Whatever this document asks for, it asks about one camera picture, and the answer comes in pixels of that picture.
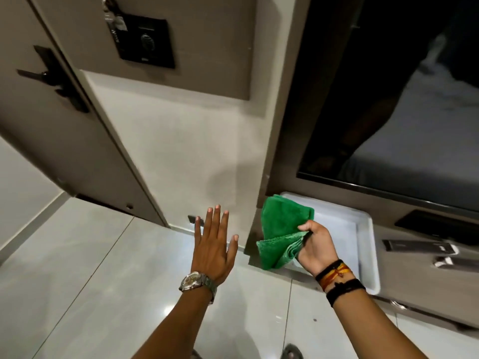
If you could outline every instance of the tile grout line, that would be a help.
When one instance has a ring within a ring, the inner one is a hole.
[[[291,303],[291,291],[293,290],[293,279],[291,279],[291,284],[289,286],[289,300],[288,300],[288,310],[286,311],[286,325],[284,325],[284,337],[283,337],[283,349],[284,345],[286,344],[286,330],[288,329],[288,317],[289,317],[289,305]]]
[[[75,296],[75,298],[73,299],[73,301],[71,302],[71,304],[68,306],[68,308],[65,310],[65,312],[63,313],[63,315],[61,316],[60,320],[57,321],[57,323],[55,324],[55,326],[53,327],[53,329],[51,330],[51,332],[46,336],[45,340],[43,341],[43,343],[40,345],[40,347],[37,349],[37,351],[35,351],[35,354],[32,356],[32,359],[35,358],[35,356],[38,354],[38,352],[40,351],[40,349],[42,348],[42,346],[45,344],[45,342],[48,340],[48,338],[50,338],[50,335],[52,334],[52,332],[55,330],[55,328],[58,326],[58,324],[60,323],[60,321],[63,319],[63,317],[65,316],[65,314],[68,312],[68,310],[70,309],[70,307],[73,305],[73,303],[75,302],[75,300],[77,299],[77,297],[81,294],[81,292],[83,291],[83,289],[85,288],[85,286],[88,284],[88,282],[90,282],[90,280],[92,279],[93,275],[96,273],[96,271],[98,270],[98,268],[102,265],[103,261],[105,260],[105,258],[108,256],[108,254],[111,252],[111,250],[113,249],[113,247],[115,247],[115,245],[117,244],[117,241],[121,238],[121,236],[123,235],[123,233],[125,232],[125,230],[130,226],[131,222],[133,221],[133,219],[135,219],[135,217],[132,217],[131,220],[128,222],[128,224],[126,225],[126,227],[123,229],[123,231],[121,232],[121,234],[118,236],[117,240],[113,243],[113,245],[111,246],[111,248],[108,250],[108,252],[105,254],[105,257],[103,257],[102,261],[100,262],[100,264],[95,268],[95,271],[93,271],[92,275],[88,278],[87,282],[83,285],[83,287],[81,288],[81,290],[78,292],[78,294]]]

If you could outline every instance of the black bracelet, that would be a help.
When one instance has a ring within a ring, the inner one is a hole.
[[[346,281],[345,283],[335,282],[334,287],[326,294],[326,298],[332,307],[339,296],[356,289],[366,289],[357,278]]]
[[[314,279],[316,280],[317,283],[320,283],[321,279],[324,276],[330,273],[333,269],[337,269],[339,265],[341,265],[342,263],[344,263],[342,259],[338,259],[337,261],[334,261],[331,265],[327,266],[324,270],[322,270],[320,274],[316,276]]]

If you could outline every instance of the white tile floor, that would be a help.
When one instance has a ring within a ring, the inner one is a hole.
[[[192,251],[189,235],[70,199],[0,267],[0,358],[129,359],[178,299]],[[239,253],[208,308],[195,345],[205,359],[279,358],[288,342],[305,359],[356,358],[324,294],[247,263]],[[478,340],[398,324],[431,358],[479,351]]]

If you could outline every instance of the gray bedsheet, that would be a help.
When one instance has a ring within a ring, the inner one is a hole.
[[[479,211],[479,90],[439,64],[433,71],[412,75],[390,120],[338,178]]]

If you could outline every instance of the watch face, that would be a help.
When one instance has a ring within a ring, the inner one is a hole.
[[[192,272],[188,276],[186,276],[183,280],[183,288],[188,289],[193,284],[197,283],[201,278],[201,274],[198,272]]]

